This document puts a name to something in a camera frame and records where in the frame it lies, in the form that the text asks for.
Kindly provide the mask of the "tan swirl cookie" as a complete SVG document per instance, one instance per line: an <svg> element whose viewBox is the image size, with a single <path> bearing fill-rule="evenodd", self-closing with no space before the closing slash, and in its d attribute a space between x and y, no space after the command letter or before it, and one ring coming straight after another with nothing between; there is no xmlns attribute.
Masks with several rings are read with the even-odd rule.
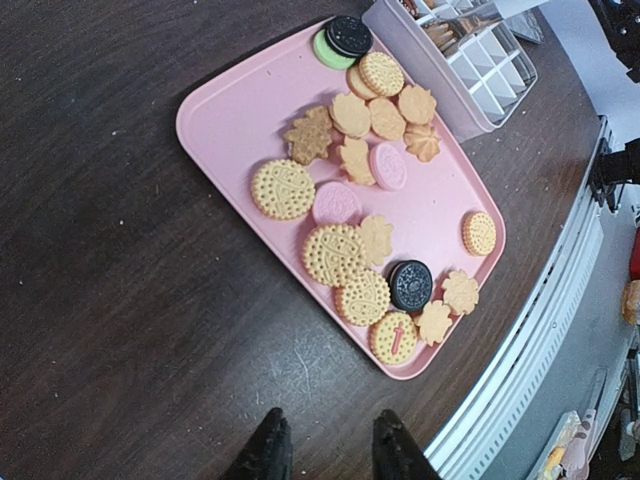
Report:
<svg viewBox="0 0 640 480"><path fill-rule="evenodd" d="M440 138L432 125L408 124L403 140L406 151L422 163L431 162L440 153Z"/></svg>

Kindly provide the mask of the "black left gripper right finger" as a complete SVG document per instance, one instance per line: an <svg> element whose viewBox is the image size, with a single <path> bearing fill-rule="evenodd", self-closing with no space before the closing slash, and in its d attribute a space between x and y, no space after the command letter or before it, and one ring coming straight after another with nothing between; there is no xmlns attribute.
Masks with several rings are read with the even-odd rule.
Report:
<svg viewBox="0 0 640 480"><path fill-rule="evenodd" d="M385 409L375 419L372 439L373 478L440 480L400 417Z"/></svg>

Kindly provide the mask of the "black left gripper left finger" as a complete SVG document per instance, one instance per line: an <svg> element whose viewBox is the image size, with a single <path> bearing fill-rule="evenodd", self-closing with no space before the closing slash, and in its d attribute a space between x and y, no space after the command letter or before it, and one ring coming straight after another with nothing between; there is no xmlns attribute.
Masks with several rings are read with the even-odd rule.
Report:
<svg viewBox="0 0 640 480"><path fill-rule="evenodd" d="M230 466L231 479L291 479L291 428L279 407L272 408Z"/></svg>

